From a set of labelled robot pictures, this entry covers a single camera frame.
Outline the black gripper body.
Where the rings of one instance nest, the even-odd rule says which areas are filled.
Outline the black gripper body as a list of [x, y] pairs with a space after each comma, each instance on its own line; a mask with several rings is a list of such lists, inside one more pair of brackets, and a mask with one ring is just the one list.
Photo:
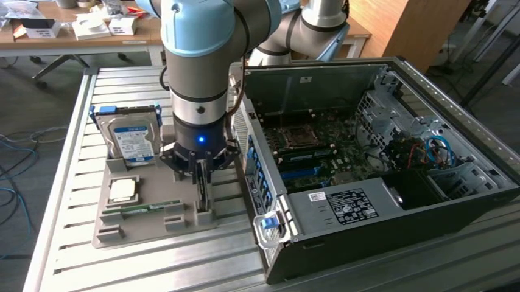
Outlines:
[[223, 120], [206, 125], [193, 125], [175, 120], [174, 129], [174, 149], [184, 157], [190, 156], [190, 152], [195, 153], [197, 158], [203, 158], [209, 153], [217, 156], [227, 146]]

